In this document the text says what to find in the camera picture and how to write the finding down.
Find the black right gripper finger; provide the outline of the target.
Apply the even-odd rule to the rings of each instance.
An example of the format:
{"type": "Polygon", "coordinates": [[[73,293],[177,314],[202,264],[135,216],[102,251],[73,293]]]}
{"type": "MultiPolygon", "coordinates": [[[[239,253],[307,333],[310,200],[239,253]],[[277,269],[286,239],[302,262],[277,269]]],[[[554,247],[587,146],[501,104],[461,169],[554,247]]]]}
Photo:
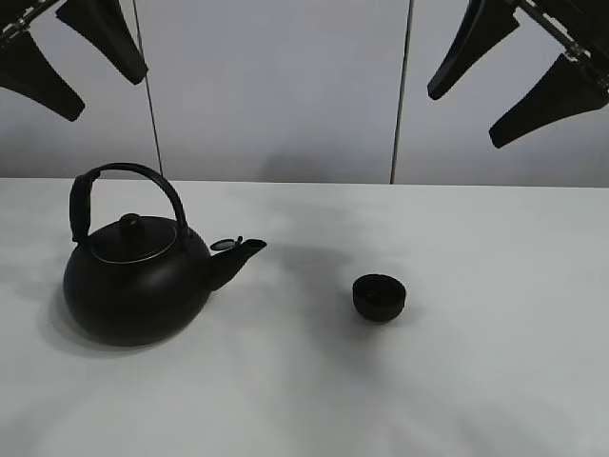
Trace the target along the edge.
{"type": "Polygon", "coordinates": [[[560,55],[538,83],[489,130],[500,149],[562,119],[604,108],[608,89],[581,63],[560,55]]]}
{"type": "Polygon", "coordinates": [[[519,1],[471,0],[456,37],[427,84],[432,100],[446,95],[462,76],[501,40],[515,31],[519,1]]]}

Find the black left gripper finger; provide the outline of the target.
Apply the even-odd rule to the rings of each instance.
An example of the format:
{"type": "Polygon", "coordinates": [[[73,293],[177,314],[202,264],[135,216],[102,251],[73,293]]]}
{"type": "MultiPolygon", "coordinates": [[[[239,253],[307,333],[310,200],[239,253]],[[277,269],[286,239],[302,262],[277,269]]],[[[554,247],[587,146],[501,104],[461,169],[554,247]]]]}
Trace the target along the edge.
{"type": "Polygon", "coordinates": [[[117,0],[69,0],[56,17],[97,48],[133,85],[147,76],[147,64],[117,0]]]}
{"type": "Polygon", "coordinates": [[[19,34],[1,49],[1,87],[71,122],[85,108],[84,101],[51,66],[29,32],[19,34]]]}

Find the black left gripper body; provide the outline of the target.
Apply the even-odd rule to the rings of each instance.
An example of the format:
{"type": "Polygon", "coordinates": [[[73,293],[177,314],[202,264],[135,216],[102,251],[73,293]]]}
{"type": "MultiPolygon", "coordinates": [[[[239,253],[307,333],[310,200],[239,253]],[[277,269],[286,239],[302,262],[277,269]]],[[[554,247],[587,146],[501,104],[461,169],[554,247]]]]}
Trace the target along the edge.
{"type": "Polygon", "coordinates": [[[1,2],[1,45],[8,46],[29,31],[30,24],[52,7],[52,0],[1,2]]]}

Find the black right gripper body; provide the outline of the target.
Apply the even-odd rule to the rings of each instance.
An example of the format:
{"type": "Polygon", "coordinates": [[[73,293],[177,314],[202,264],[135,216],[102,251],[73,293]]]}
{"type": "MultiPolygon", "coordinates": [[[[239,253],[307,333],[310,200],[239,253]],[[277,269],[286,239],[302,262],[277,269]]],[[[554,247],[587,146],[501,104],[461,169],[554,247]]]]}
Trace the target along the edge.
{"type": "Polygon", "coordinates": [[[608,91],[608,2],[512,1],[564,49],[561,57],[602,92],[608,91]]]}

